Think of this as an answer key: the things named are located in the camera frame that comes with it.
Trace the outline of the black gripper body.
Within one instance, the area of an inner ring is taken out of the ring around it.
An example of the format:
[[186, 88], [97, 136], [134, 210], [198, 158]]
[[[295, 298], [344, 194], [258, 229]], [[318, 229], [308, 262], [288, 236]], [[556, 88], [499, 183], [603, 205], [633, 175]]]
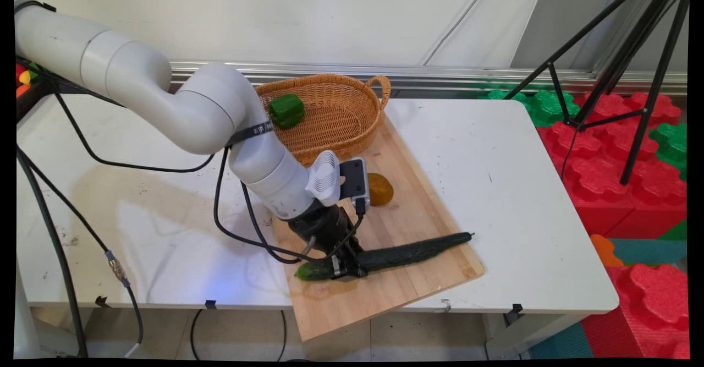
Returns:
[[349, 238], [356, 238], [355, 234], [350, 234], [354, 224], [347, 212], [339, 206], [320, 207], [316, 211], [307, 212], [289, 221], [289, 228], [306, 242], [302, 252], [304, 256], [311, 250], [329, 254], [338, 244], [342, 246], [335, 255], [345, 254], [345, 242]]

